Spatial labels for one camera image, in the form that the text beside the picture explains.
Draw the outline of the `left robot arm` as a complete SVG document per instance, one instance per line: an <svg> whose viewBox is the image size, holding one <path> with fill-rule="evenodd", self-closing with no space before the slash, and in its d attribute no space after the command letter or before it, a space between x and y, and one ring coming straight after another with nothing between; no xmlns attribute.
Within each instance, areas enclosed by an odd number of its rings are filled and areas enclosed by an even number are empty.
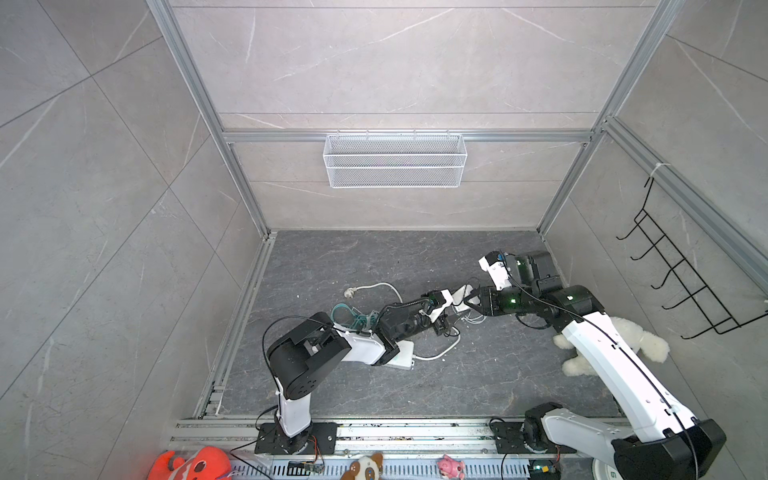
<svg viewBox="0 0 768 480"><path fill-rule="evenodd" d="M334 441L334 425L313 423L313 391L343 362L412 369L417 356L410 338L427 330L438 335L453 331L448 310L460 299L458 292L431 291L416 300L386 305L361 326L344 326L332 313L318 312L263 347L278 403L274 422L260 435L256 451L299 453L317 439L316 430Z"/></svg>

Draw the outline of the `white multicolour power strip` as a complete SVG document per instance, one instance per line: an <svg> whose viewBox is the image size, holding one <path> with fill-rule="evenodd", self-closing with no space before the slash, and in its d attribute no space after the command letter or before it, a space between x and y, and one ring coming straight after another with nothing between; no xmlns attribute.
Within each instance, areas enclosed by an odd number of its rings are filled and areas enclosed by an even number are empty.
<svg viewBox="0 0 768 480"><path fill-rule="evenodd" d="M414 343L402 340L397 343L399 352L393 357L388 366L403 370L411 370L414 365Z"/></svg>

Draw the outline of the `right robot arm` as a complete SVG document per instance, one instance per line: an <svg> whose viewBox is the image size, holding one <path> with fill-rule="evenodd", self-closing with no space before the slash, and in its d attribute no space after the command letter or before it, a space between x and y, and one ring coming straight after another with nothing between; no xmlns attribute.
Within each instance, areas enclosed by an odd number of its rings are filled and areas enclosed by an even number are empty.
<svg viewBox="0 0 768 480"><path fill-rule="evenodd" d="M726 434L700 420L640 360L592 292L564 286L547 252L516 258L492 251L479 261L494 284L464 298L487 316L535 314L564 336L610 390L630 425L620 429L577 415L557 403L529 409L521 428L525 447L544 453L572 448L613 468L623 479L699 479L714 463Z"/></svg>

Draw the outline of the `white charger with white cable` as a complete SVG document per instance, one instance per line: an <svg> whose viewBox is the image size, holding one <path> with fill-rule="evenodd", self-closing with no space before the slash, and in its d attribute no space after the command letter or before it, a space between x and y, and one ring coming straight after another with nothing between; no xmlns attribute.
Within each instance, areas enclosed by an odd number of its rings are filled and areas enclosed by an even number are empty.
<svg viewBox="0 0 768 480"><path fill-rule="evenodd" d="M466 284L457 289L454 293L451 294L452 305L455 307L462 305L464 300L468 297L469 294L473 292L473 290L474 288L470 284Z"/></svg>

